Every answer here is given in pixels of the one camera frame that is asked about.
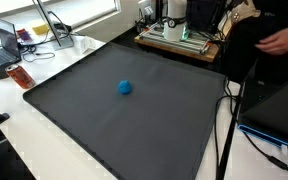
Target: white wall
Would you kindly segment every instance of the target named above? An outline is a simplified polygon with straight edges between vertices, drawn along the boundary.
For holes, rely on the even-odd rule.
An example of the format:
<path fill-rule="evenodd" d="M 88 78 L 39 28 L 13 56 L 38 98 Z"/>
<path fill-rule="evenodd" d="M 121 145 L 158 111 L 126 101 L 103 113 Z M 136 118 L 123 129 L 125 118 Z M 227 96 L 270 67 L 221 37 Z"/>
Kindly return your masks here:
<path fill-rule="evenodd" d="M 119 1 L 120 12 L 103 17 L 96 22 L 83 25 L 76 28 L 75 31 L 100 41 L 108 42 L 134 27 L 135 20 L 138 20 L 138 0 Z"/>

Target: laptop screen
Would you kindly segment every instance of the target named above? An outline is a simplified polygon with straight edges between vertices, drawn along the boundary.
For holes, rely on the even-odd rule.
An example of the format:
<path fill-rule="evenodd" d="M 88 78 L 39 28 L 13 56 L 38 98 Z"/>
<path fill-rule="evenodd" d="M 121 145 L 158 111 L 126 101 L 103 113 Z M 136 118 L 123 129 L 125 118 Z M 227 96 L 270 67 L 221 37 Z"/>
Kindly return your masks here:
<path fill-rule="evenodd" d="M 16 57 L 20 57 L 15 28 L 12 23 L 0 19 L 0 38 L 2 47 Z"/>

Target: wooden desk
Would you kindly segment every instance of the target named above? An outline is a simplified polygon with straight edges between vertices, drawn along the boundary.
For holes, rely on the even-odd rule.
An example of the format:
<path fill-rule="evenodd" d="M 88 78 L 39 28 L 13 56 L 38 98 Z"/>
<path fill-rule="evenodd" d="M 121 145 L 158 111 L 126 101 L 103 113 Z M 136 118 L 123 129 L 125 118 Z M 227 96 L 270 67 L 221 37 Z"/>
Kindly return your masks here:
<path fill-rule="evenodd" d="M 230 18 L 228 18 L 228 20 L 226 21 L 226 23 L 225 23 L 225 25 L 223 27 L 223 33 L 226 36 L 226 38 L 228 37 L 228 35 L 229 35 L 230 31 L 231 31 L 231 27 L 232 27 L 232 22 L 231 22 Z M 144 39 L 141 39 L 140 36 L 136 36 L 134 38 L 134 41 L 136 43 L 138 43 L 138 44 L 142 44 L 142 45 L 146 45 L 146 46 L 162 49 L 162 50 L 165 50 L 165 51 L 181 54 L 181 55 L 184 55 L 184 56 L 188 56 L 188 57 L 191 57 L 191 58 L 195 58 L 195 59 L 202 60 L 202 61 L 207 61 L 207 62 L 213 62 L 214 59 L 217 57 L 217 55 L 219 53 L 219 50 L 220 50 L 219 47 L 216 44 L 212 44 L 211 47 L 209 48 L 209 50 L 204 55 L 201 55 L 201 54 L 193 53 L 193 52 L 186 51 L 186 50 L 183 50 L 183 49 L 170 47 L 170 46 L 167 46 L 165 44 L 158 43 L 158 42 L 146 41 Z"/>

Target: black pole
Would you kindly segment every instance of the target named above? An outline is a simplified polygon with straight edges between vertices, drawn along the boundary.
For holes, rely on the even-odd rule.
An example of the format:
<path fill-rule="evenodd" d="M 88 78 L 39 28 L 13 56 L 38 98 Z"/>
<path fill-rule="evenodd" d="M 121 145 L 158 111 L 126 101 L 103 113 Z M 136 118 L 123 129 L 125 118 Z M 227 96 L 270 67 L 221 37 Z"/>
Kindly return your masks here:
<path fill-rule="evenodd" d="M 163 0 L 156 0 L 156 20 L 159 21 L 163 16 Z"/>

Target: blue ball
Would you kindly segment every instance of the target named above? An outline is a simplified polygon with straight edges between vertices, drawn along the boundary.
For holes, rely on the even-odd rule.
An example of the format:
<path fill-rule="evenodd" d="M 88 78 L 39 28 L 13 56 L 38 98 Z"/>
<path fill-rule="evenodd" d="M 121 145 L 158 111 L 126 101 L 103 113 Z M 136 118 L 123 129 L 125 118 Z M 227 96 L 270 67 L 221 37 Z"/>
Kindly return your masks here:
<path fill-rule="evenodd" d="M 132 91 L 131 84 L 128 80 L 123 80 L 118 84 L 118 90 L 122 94 L 129 94 Z"/>

